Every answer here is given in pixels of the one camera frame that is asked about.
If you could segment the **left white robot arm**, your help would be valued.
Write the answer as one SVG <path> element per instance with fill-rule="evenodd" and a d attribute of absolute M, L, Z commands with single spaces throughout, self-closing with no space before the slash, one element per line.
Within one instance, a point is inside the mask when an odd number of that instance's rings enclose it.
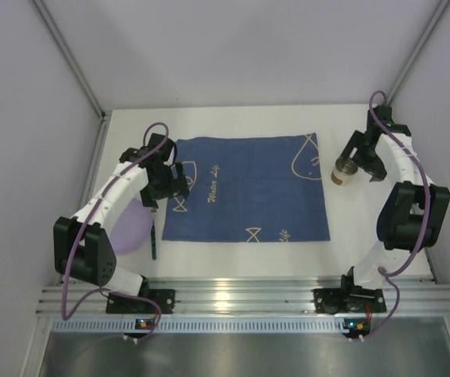
<path fill-rule="evenodd" d="M 142 147 L 128 148 L 89 202 L 54 224 L 55 270 L 109 291 L 140 295 L 147 287 L 146 279 L 119 265 L 110 235 L 133 201 L 157 208 L 162 199 L 188 197 L 184 168 L 176 156 L 176 144 L 163 134 L 153 133 Z"/>

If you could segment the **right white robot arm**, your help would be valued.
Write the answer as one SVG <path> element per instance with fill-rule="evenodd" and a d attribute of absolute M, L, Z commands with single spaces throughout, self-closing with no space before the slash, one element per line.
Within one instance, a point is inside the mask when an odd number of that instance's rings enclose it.
<path fill-rule="evenodd" d="M 392 185 L 377 223 L 377 241 L 349 275 L 356 286 L 376 290 L 384 276 L 399 275 L 414 254 L 436 244 L 450 202 L 450 191 L 435 185 L 419 165 L 412 133 L 393 121 L 388 105 L 368 111 L 364 132 L 355 131 L 335 162 L 331 179 L 345 185 L 359 170 L 371 181 Z"/>

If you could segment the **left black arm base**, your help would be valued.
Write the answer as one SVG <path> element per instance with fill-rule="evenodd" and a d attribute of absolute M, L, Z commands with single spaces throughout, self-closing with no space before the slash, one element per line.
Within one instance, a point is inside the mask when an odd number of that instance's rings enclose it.
<path fill-rule="evenodd" d="M 172 314 L 175 305 L 174 289 L 149 289 L 143 300 L 108 294 L 107 314 Z"/>

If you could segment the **blue fish-print cloth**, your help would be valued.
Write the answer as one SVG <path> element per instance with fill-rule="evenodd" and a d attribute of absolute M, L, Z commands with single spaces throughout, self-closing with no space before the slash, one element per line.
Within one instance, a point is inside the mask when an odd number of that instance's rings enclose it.
<path fill-rule="evenodd" d="M 328 242 L 315 133 L 177 141 L 188 198 L 169 199 L 163 239 Z"/>

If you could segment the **metal cup with cork base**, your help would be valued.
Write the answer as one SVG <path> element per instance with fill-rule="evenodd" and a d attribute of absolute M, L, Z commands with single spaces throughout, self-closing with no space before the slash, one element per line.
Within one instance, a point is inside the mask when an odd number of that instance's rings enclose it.
<path fill-rule="evenodd" d="M 350 183 L 357 171 L 358 166 L 350 158 L 345 159 L 338 157 L 331 172 L 331 180 L 339 186 L 347 185 Z"/>

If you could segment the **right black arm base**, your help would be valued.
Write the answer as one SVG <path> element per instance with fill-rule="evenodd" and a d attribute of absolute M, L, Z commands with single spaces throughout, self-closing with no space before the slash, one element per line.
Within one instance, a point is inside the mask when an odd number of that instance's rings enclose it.
<path fill-rule="evenodd" d="M 317 288 L 313 291 L 316 313 L 385 313 L 382 289 L 367 289 L 354 282 L 353 274 L 341 275 L 338 287 Z"/>

